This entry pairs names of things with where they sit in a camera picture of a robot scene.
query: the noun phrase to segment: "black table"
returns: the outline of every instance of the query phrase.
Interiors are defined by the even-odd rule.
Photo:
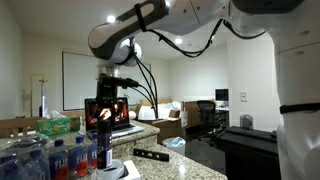
[[[225,152],[229,180],[281,179],[277,138],[270,132],[228,127],[214,139]]]

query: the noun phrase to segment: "wall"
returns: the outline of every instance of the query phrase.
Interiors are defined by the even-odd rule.
[[[245,41],[228,40],[230,123],[239,126],[242,114],[250,114],[255,129],[276,130],[280,120],[273,42],[269,35]],[[248,102],[240,102],[240,92],[248,92]]]
[[[174,100],[213,99],[215,89],[228,88],[227,46],[211,47],[197,58],[172,60],[170,74]]]
[[[49,112],[51,110],[62,111],[62,51],[91,54],[88,46],[34,34],[25,34],[23,48],[25,61],[25,83],[23,85],[23,89],[27,94],[26,96],[28,97],[30,94],[30,75],[44,74],[45,79],[48,80],[48,83],[46,83],[46,89]],[[147,59],[148,58],[143,57],[142,60],[143,62],[148,63]],[[169,96],[168,78],[166,76],[166,74],[168,74],[168,68],[166,64],[167,63],[164,61],[153,61],[151,63],[152,73],[158,83],[160,98]],[[24,107],[24,113],[29,115],[30,98],[27,98],[24,101]]]
[[[21,29],[5,1],[0,1],[0,119],[21,115]]]

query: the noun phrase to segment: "trash can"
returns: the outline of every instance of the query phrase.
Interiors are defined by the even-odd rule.
[[[181,137],[165,139],[162,141],[162,145],[185,156],[186,141]]]

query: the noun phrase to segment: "bottle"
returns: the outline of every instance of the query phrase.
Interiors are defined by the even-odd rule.
[[[76,144],[70,150],[69,169],[70,179],[81,178],[88,174],[88,152],[83,144],[84,136],[76,137]]]
[[[0,165],[0,179],[14,180],[18,179],[17,174],[22,169],[22,164],[18,159],[6,161]]]
[[[49,167],[42,158],[42,150],[33,150],[30,152],[30,160],[18,172],[17,179],[36,179],[47,180],[49,179]]]
[[[68,151],[63,146],[63,143],[62,139],[55,140],[54,148],[49,154],[51,180],[68,179],[69,176]]]
[[[92,173],[97,168],[97,138],[98,133],[92,133],[92,144],[88,148],[88,163],[90,173]]]
[[[98,121],[98,169],[105,169],[112,165],[112,124],[110,120]]]

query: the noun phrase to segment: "green box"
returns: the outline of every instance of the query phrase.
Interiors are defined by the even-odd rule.
[[[70,118],[46,119],[37,121],[38,132],[44,135],[54,135],[70,131]]]
[[[70,118],[70,131],[79,131],[80,130],[80,117],[73,116]]]

